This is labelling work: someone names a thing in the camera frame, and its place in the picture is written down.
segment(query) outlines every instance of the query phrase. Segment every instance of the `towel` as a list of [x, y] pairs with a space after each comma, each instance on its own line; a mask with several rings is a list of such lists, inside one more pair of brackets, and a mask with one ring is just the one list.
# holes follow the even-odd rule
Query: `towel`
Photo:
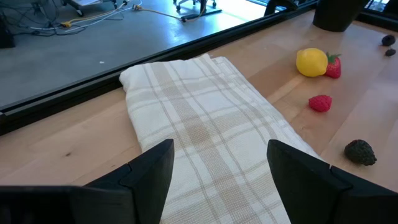
[[231, 62], [205, 54], [147, 63], [120, 81], [142, 150], [174, 139], [162, 223], [290, 223], [268, 140], [319, 156]]

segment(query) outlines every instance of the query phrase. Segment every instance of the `yellow lemon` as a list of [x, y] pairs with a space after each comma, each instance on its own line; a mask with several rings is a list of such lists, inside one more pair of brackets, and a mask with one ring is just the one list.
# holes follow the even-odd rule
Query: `yellow lemon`
[[328, 57], [323, 51], [316, 48], [299, 50], [296, 66], [301, 74], [307, 77], [317, 77], [326, 73]]

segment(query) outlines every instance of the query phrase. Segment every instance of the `wooden countertop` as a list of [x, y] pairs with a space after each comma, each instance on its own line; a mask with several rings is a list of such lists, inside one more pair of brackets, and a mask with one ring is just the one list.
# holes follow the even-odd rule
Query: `wooden countertop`
[[[398, 192], [398, 58], [385, 57], [380, 46], [392, 32], [354, 22], [331, 33], [311, 25], [312, 17], [308, 12], [210, 54], [227, 57], [324, 160]], [[308, 47], [342, 54], [341, 78], [300, 75], [296, 51]], [[327, 113], [308, 107], [321, 94], [333, 97]], [[0, 184], [83, 185], [138, 156], [124, 97], [114, 90], [1, 136]], [[354, 139], [372, 145], [376, 164], [343, 157]]]

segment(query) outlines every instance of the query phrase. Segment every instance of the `red raspberry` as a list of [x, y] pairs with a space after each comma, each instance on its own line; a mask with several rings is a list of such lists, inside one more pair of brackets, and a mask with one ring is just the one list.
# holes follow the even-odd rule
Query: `red raspberry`
[[331, 97], [327, 95], [314, 96], [308, 100], [310, 107], [318, 112], [326, 112], [331, 106]]

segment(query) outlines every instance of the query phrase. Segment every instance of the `red strawberry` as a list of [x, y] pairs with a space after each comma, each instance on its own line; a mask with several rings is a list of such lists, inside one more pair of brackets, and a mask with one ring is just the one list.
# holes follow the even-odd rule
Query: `red strawberry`
[[331, 106], [331, 97], [327, 95], [314, 96], [308, 100], [310, 107], [318, 112], [326, 112]]
[[341, 63], [340, 63], [340, 54], [338, 55], [329, 55], [326, 53], [328, 57], [328, 67], [326, 68], [325, 75], [332, 77], [332, 78], [339, 78], [341, 75]]

